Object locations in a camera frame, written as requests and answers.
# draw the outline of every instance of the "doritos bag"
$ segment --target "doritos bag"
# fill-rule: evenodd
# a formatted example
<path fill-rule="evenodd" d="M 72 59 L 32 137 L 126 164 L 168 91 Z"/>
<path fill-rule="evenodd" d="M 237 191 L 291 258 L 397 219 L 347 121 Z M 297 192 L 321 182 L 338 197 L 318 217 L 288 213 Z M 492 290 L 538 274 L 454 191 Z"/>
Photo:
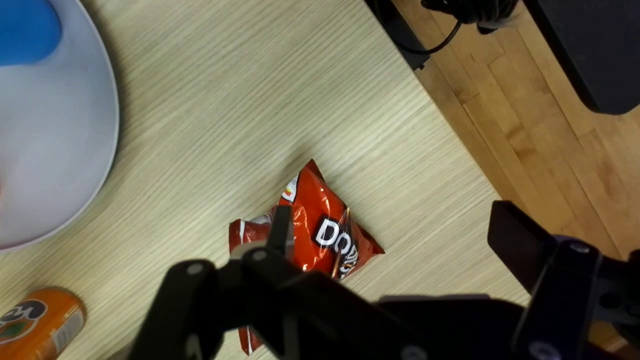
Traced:
<path fill-rule="evenodd" d="M 302 168 L 279 205 L 293 207 L 295 243 L 287 257 L 304 273 L 318 270 L 342 280 L 374 254 L 384 254 L 378 243 L 350 221 L 350 208 L 327 186 L 317 162 Z M 240 244 L 267 244 L 268 233 L 271 217 L 233 223 L 230 252 Z M 253 354 L 263 342 L 243 328 L 240 345 L 247 354 Z"/>

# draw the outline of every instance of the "wood grain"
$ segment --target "wood grain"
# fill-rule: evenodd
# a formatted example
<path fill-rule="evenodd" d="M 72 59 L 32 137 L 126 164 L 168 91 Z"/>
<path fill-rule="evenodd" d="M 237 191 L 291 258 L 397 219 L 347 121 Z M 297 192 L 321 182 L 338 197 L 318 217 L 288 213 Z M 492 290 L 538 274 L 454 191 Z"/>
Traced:
<path fill-rule="evenodd" d="M 310 159 L 389 252 L 356 293 L 526 300 L 486 247 L 495 189 L 365 3 L 84 5 L 120 82 L 119 160 L 78 223 L 0 254 L 0 309 L 55 285 L 84 299 L 63 360 L 126 348 L 168 267 L 224 264 L 228 223 L 267 213 Z M 245 358 L 234 332 L 221 358 Z"/>
<path fill-rule="evenodd" d="M 427 47 L 454 24 L 419 0 L 397 6 Z M 579 236 L 609 257 L 627 258 L 640 247 L 640 108 L 590 113 L 522 5 L 492 36 L 464 26 L 419 79 L 505 199 L 551 233 Z M 603 328 L 594 337 L 621 346 Z"/>

